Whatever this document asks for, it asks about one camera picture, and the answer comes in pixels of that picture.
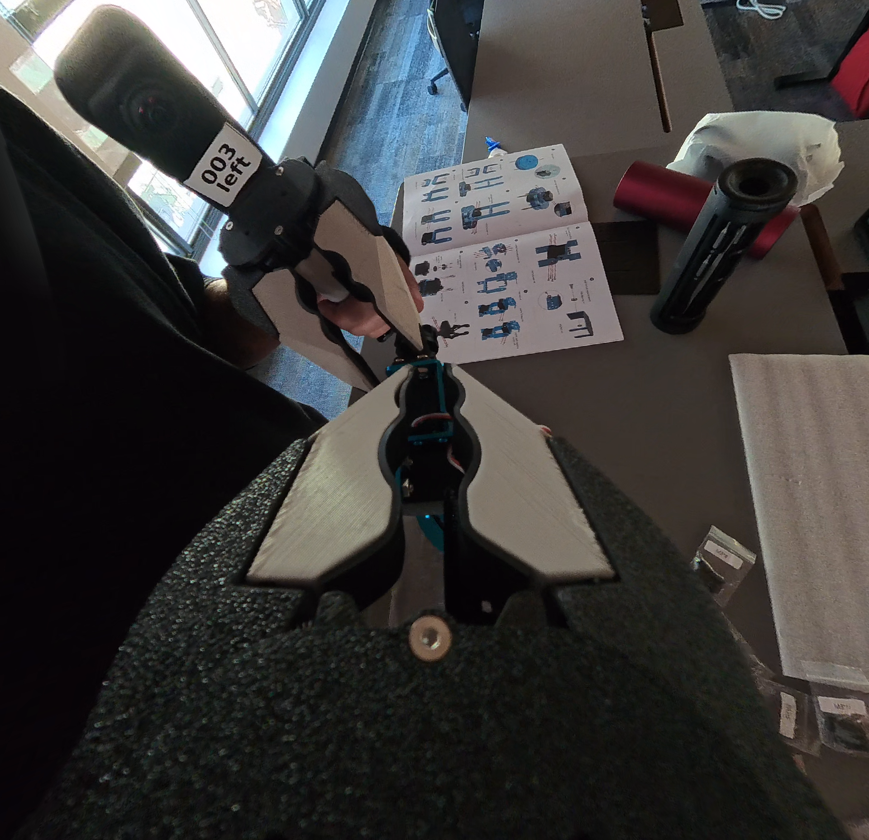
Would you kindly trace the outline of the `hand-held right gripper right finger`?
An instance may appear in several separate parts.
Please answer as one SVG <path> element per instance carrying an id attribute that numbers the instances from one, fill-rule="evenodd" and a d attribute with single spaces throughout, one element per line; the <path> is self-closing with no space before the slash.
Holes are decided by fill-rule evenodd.
<path id="1" fill-rule="evenodd" d="M 537 586 L 611 580 L 615 573 L 540 425 L 462 368 L 454 458 L 464 469 L 462 528 Z"/>

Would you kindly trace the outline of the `black cylindrical bit holder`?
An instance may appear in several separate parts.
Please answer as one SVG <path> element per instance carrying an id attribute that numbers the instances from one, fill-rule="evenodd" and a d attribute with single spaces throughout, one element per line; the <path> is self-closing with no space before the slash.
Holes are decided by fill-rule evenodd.
<path id="1" fill-rule="evenodd" d="M 650 320 L 670 335 L 691 332 L 764 227 L 791 202 L 798 177 L 786 164 L 752 158 L 726 167 L 679 251 Z"/>

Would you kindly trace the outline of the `red metal tube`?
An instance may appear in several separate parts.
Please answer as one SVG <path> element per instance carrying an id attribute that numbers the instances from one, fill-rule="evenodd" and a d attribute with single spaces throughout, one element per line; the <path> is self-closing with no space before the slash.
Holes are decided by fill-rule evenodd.
<path id="1" fill-rule="evenodd" d="M 712 183 L 645 161 L 635 161 L 614 194 L 614 207 L 683 235 L 690 233 Z"/>

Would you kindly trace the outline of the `blue toy robot arm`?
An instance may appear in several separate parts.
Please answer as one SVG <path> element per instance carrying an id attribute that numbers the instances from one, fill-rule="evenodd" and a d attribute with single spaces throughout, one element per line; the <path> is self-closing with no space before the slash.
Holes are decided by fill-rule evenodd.
<path id="1" fill-rule="evenodd" d="M 438 357 L 438 333 L 420 328 L 417 348 L 396 334 L 387 379 L 399 381 L 399 416 L 384 436 L 387 477 L 402 514 L 440 552 L 446 612 L 469 625 L 493 626 L 528 577 L 506 562 L 494 541 L 471 524 L 470 483 L 482 465 L 482 444 L 461 416 L 468 390 L 458 370 Z"/>

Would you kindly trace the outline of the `pile of small screw bags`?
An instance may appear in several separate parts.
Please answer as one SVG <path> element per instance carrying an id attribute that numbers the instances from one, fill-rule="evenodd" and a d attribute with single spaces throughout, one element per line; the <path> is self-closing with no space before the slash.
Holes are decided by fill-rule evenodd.
<path id="1" fill-rule="evenodd" d="M 756 554 L 711 527 L 692 558 L 692 568 L 724 608 L 751 571 Z M 739 631 L 725 620 L 740 648 L 774 727 L 783 742 L 810 756 L 822 747 L 847 756 L 868 757 L 867 692 L 811 683 L 805 693 L 782 683 L 754 653 Z"/>

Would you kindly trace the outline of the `red fabric object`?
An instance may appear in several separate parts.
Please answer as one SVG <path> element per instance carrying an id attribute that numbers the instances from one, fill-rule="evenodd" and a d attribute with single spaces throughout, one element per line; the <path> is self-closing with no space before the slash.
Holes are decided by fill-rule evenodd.
<path id="1" fill-rule="evenodd" d="M 868 118 L 868 39 L 866 31 L 843 58 L 831 80 L 854 118 Z"/>

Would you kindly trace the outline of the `person's left hand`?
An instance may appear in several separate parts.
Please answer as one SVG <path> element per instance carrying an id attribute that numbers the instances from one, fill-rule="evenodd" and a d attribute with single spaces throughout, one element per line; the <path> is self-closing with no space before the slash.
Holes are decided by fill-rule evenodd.
<path id="1" fill-rule="evenodd" d="M 319 294 L 317 301 L 320 314 L 351 335 L 379 338 L 391 330 L 373 303 L 360 301 L 352 295 L 341 302 L 333 302 L 326 295 Z"/>

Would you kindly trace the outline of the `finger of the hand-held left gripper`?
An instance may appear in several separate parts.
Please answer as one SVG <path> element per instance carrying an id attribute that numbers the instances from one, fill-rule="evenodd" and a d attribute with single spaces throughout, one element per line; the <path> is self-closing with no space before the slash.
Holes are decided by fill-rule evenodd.
<path id="1" fill-rule="evenodd" d="M 267 273 L 252 289 L 280 342 L 351 387 L 370 391 L 379 380 L 342 329 L 300 299 L 290 270 Z"/>
<path id="2" fill-rule="evenodd" d="M 341 257 L 347 283 L 366 288 L 381 317 L 419 350 L 424 348 L 403 262 L 378 223 L 364 224 L 341 200 L 333 200 L 319 216 L 315 247 L 329 258 Z"/>

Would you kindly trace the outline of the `printed instruction manual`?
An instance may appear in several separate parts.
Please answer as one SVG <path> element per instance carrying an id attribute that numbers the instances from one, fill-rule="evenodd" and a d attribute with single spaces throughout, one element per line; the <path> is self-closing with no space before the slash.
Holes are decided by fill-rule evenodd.
<path id="1" fill-rule="evenodd" d="M 409 176 L 402 225 L 442 362 L 623 341 L 564 145 Z"/>

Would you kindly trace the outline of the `white crumpled wrap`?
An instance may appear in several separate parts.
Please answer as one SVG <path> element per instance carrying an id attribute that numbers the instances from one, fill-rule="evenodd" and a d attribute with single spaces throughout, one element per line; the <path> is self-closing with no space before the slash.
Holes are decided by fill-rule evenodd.
<path id="1" fill-rule="evenodd" d="M 815 114 L 753 110 L 707 114 L 668 169 L 713 182 L 741 160 L 767 158 L 797 176 L 791 205 L 811 204 L 827 193 L 844 168 L 835 122 Z"/>

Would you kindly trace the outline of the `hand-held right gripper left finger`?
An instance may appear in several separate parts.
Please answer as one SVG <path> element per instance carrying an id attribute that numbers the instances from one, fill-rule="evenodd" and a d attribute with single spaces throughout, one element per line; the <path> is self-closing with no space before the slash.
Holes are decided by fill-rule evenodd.
<path id="1" fill-rule="evenodd" d="M 410 371 L 393 373 L 314 436 L 246 574 L 249 585 L 371 593 L 401 570 L 401 549 L 397 563 L 385 561 L 401 515 L 381 454 Z"/>

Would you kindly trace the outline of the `black office chair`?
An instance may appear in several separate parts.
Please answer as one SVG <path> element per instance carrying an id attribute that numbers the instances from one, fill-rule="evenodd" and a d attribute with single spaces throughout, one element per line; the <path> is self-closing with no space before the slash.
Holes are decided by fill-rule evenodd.
<path id="1" fill-rule="evenodd" d="M 461 109 L 470 103 L 475 60 L 485 0 L 429 0 L 427 26 L 445 68 L 429 79 L 428 92 L 437 93 L 436 82 L 449 74 L 461 97 Z"/>

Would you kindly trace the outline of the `white foam sheet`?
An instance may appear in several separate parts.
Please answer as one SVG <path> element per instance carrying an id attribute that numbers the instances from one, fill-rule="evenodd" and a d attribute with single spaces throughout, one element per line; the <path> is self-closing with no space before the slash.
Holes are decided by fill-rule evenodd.
<path id="1" fill-rule="evenodd" d="M 868 358 L 729 360 L 783 672 L 865 693 Z"/>

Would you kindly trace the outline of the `large window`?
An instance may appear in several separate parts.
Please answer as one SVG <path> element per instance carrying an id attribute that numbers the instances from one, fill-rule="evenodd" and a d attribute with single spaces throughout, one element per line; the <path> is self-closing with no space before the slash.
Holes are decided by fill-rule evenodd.
<path id="1" fill-rule="evenodd" d="M 2 86 L 100 166 L 163 248 L 222 266 L 218 215 L 68 106 L 52 70 L 92 11 L 135 14 L 274 159 L 316 160 L 377 0 L 2 0 Z"/>

